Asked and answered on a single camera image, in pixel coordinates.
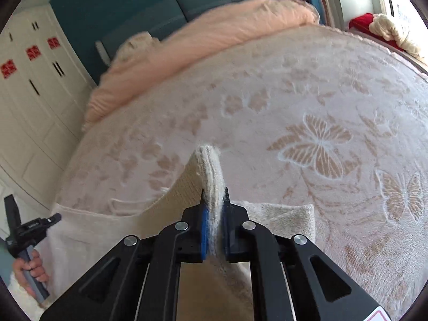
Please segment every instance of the warning label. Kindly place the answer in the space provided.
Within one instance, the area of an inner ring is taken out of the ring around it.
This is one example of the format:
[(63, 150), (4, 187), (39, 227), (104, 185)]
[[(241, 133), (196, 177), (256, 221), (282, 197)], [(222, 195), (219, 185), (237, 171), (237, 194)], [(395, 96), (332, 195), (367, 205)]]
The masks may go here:
[(391, 321), (384, 308), (377, 307), (373, 312), (367, 316), (364, 321)]

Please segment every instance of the white wardrobe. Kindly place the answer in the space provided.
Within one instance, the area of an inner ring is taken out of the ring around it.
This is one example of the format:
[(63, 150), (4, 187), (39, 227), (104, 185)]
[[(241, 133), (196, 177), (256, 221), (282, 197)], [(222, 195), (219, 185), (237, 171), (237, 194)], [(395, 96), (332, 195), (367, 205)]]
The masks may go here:
[[(0, 34), (0, 69), (0, 194), (3, 173), (5, 189), (27, 194), (30, 208), (49, 209), (95, 83), (50, 5), (11, 17)], [(8, 232), (3, 213), (0, 229)]]

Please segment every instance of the pink blanket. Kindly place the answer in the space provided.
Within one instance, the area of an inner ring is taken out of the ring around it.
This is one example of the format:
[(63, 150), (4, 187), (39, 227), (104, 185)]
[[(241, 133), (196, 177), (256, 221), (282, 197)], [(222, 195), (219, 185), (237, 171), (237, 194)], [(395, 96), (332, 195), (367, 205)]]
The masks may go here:
[(316, 9), (298, 0), (247, 0), (213, 9), (157, 47), (117, 59), (88, 104), (84, 129), (200, 59), (262, 36), (318, 24)]

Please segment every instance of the bedspread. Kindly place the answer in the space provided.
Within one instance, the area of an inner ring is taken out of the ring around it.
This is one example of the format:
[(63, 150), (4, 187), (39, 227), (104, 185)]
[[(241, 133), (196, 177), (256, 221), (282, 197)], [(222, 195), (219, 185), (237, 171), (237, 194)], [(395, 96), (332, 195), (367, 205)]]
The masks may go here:
[(301, 0), (245, 0), (205, 12), (161, 43), (148, 42), (101, 77), (85, 114), (84, 130), (180, 70), (255, 38), (318, 24), (315, 7)]
[(316, 244), (397, 320), (428, 273), (427, 91), (370, 40), (290, 29), (205, 59), (95, 125), (57, 201), (134, 213), (213, 144), (231, 199), (313, 204)]

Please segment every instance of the white towel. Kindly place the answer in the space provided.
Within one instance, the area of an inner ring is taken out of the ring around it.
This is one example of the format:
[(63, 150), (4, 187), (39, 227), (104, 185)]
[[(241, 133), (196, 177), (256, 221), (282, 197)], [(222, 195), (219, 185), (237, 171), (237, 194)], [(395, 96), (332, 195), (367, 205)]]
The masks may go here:
[(427, 40), (412, 30), (406, 22), (386, 14), (375, 14), (373, 22), (369, 25), (369, 30), (373, 34), (383, 37), (386, 41), (394, 40), (407, 53), (428, 64), (428, 59), (426, 59)]
[[(185, 208), (199, 203), (202, 189), (209, 208), (209, 256), (203, 264), (182, 265), (177, 320), (252, 320), (249, 265), (229, 264), (223, 256), (220, 224), (225, 182), (219, 156), (211, 146), (198, 148), (172, 188), (142, 213), (106, 216), (55, 205), (53, 212), (61, 213), (63, 219), (51, 227), (38, 247), (51, 275), (50, 292), (61, 295), (126, 235), (146, 238), (179, 221)], [(304, 234), (315, 241), (312, 205), (232, 203), (245, 207), (251, 220), (276, 235)], [(14, 277), (9, 289), (30, 319), (38, 320), (43, 310), (19, 288)]]

